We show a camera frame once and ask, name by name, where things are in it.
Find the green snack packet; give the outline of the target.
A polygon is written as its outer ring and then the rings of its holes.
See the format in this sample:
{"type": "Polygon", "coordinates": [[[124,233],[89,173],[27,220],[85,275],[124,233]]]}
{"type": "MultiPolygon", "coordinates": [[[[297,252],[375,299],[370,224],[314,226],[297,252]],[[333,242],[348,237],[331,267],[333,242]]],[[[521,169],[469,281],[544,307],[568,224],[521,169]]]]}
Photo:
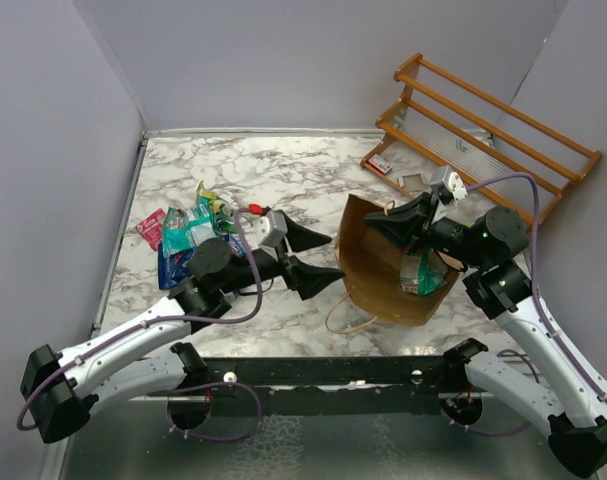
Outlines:
{"type": "Polygon", "coordinates": [[[447,284],[448,266],[433,250],[424,250],[420,256],[417,292],[427,296],[447,284]]]}

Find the brown paper bag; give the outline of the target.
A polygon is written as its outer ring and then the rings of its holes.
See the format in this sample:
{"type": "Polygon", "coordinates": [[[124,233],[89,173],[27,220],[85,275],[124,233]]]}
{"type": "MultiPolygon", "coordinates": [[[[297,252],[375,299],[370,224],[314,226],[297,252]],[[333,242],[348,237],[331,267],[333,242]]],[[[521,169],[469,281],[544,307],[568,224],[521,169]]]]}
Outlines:
{"type": "Polygon", "coordinates": [[[426,324],[458,280],[449,268],[445,285],[426,296],[402,291],[399,285],[402,253],[364,223],[383,207],[350,194],[344,206],[335,243],[335,256],[344,273],[348,298],[369,315],[415,327],[426,324]]]}

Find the blue M&Ms candy packet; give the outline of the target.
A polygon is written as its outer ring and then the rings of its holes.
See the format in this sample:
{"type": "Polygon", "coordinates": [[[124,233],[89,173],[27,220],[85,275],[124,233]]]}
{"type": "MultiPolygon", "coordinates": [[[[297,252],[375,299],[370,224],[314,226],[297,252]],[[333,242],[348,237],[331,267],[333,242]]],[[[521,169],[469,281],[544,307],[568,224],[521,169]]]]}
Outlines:
{"type": "Polygon", "coordinates": [[[239,242],[239,240],[236,237],[234,237],[233,235],[227,234],[225,236],[225,241],[236,255],[238,255],[238,256],[245,255],[245,251],[244,251],[241,243],[239,242]]]}

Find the yellow green candy packet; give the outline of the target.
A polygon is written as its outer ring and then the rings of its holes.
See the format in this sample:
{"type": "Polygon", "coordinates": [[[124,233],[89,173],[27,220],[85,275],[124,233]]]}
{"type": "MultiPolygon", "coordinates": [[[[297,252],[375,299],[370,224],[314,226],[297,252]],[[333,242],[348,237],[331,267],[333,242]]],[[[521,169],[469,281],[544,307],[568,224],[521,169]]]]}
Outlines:
{"type": "Polygon", "coordinates": [[[200,214],[210,221],[215,234],[222,236],[237,233],[233,208],[214,191],[208,190],[203,181],[199,182],[196,189],[196,203],[200,214]]]}

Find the blue salt vinegar chips bag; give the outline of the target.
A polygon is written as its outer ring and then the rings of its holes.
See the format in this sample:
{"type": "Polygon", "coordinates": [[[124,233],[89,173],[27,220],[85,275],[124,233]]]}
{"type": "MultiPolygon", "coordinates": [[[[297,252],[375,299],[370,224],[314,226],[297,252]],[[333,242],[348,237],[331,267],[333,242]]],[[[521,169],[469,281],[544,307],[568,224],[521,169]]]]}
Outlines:
{"type": "MultiPolygon", "coordinates": [[[[234,253],[240,254],[241,256],[245,255],[245,250],[235,237],[225,235],[223,236],[223,239],[234,253]]],[[[197,252],[198,248],[194,247],[192,249],[184,250],[175,254],[172,260],[167,260],[167,271],[170,275],[170,279],[175,284],[179,283],[190,274],[188,263],[196,255],[197,252]]]]}

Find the teal white snack packet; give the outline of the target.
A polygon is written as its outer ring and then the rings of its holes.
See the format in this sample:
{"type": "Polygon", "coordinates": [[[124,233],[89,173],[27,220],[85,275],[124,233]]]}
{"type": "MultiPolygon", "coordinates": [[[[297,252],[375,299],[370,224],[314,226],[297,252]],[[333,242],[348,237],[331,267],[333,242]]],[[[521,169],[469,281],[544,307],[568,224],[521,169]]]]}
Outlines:
{"type": "Polygon", "coordinates": [[[163,222],[162,249],[165,257],[197,248],[217,235],[210,211],[205,206],[192,209],[170,207],[163,222]]]}

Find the blue Burts chips bag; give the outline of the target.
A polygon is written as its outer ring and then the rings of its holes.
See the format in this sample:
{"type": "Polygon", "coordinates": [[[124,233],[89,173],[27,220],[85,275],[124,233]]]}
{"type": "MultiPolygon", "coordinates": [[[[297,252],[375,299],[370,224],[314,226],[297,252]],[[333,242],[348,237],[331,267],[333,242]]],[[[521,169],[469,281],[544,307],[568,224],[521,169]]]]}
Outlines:
{"type": "Polygon", "coordinates": [[[184,250],[165,257],[162,249],[158,251],[157,278],[160,290],[169,290],[189,276],[188,262],[193,254],[194,250],[184,250]]]}

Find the red snack packet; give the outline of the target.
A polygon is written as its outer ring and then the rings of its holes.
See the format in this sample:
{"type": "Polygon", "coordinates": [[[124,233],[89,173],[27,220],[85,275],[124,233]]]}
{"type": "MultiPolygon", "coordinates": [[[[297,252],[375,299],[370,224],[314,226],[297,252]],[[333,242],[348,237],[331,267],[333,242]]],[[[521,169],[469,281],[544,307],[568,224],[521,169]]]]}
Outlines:
{"type": "Polygon", "coordinates": [[[159,208],[135,226],[136,232],[155,252],[158,251],[159,245],[162,243],[165,218],[166,212],[159,208]]]}

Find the small blue white snack packet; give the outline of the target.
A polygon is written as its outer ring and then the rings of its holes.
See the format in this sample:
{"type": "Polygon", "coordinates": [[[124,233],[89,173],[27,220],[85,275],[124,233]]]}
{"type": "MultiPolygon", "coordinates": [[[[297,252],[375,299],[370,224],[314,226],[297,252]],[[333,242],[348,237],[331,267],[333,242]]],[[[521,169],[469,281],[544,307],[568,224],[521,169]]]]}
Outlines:
{"type": "Polygon", "coordinates": [[[399,266],[399,288],[405,293],[418,295],[420,287],[421,257],[403,255],[399,266]]]}

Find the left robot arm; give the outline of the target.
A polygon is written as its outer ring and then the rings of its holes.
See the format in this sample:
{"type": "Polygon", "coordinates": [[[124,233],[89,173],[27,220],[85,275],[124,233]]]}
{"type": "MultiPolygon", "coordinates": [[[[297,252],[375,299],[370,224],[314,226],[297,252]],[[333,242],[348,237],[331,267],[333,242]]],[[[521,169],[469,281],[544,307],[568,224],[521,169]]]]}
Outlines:
{"type": "Polygon", "coordinates": [[[283,211],[252,204],[258,247],[239,231],[239,249],[223,238],[203,241],[188,276],[144,313],[108,333],[60,351],[33,350],[20,383],[24,405],[16,426],[36,430],[52,444],[76,433],[99,408],[114,401],[177,389],[206,388],[207,367],[183,338],[212,325],[244,323],[263,302],[262,285],[282,278],[308,300],[342,278],[336,268],[308,265],[297,253],[331,237],[297,224],[283,211]]]}

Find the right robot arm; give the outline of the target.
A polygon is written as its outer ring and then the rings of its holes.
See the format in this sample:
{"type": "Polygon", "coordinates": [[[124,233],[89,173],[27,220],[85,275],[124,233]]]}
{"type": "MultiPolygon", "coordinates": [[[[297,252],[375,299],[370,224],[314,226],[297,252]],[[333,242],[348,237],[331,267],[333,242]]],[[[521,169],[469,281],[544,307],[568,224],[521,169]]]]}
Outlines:
{"type": "Polygon", "coordinates": [[[554,320],[537,292],[534,275],[514,258],[529,244],[517,212],[497,206],[465,226],[435,217],[431,194],[365,216],[365,224],[400,250],[428,248],[471,268],[463,283],[475,306],[527,354],[547,381],[542,386],[478,351],[442,367],[452,390],[479,387],[510,406],[546,438],[557,460],[588,478],[607,464],[607,380],[554,320]]]}

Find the open small cardboard box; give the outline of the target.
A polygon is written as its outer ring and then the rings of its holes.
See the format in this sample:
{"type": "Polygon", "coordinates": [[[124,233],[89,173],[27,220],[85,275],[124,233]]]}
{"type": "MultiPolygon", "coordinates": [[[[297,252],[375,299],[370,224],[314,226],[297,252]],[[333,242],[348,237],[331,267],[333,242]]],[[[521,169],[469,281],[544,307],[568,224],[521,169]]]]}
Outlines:
{"type": "Polygon", "coordinates": [[[425,175],[422,173],[411,173],[400,175],[397,178],[398,186],[409,193],[422,192],[429,188],[425,175]]]}

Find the small red white box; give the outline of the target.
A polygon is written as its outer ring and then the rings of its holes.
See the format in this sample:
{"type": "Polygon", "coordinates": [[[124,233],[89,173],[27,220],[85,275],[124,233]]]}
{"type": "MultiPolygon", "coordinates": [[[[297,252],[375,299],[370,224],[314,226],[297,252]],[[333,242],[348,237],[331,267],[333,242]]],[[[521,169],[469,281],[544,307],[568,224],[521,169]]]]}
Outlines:
{"type": "Polygon", "coordinates": [[[380,155],[374,154],[366,160],[366,164],[370,165],[382,175],[387,175],[392,171],[392,165],[384,160],[380,155]]]}

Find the wooden two-tier rack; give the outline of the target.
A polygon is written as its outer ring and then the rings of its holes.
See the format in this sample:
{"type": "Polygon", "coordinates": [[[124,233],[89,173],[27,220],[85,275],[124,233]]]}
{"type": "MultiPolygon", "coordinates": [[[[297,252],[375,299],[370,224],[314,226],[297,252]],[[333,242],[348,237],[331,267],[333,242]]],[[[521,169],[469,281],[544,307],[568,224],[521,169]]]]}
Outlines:
{"type": "Polygon", "coordinates": [[[542,223],[602,158],[420,53],[393,78],[401,93],[378,117],[383,137],[360,165],[406,197],[412,194],[397,184],[401,168],[386,157],[391,148],[405,147],[428,166],[449,165],[487,200],[542,223]],[[374,154],[392,165],[389,174],[366,164],[374,154]]]}

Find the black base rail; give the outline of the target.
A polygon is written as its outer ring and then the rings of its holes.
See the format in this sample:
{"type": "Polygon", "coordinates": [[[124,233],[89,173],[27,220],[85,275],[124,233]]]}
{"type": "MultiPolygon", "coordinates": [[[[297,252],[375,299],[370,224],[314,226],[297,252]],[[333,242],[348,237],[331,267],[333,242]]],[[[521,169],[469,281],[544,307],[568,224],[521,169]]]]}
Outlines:
{"type": "Polygon", "coordinates": [[[178,393],[205,395],[188,413],[224,417],[435,415],[472,390],[464,363],[485,349],[471,340],[432,356],[205,358],[185,343],[173,348],[186,365],[178,393]]]}

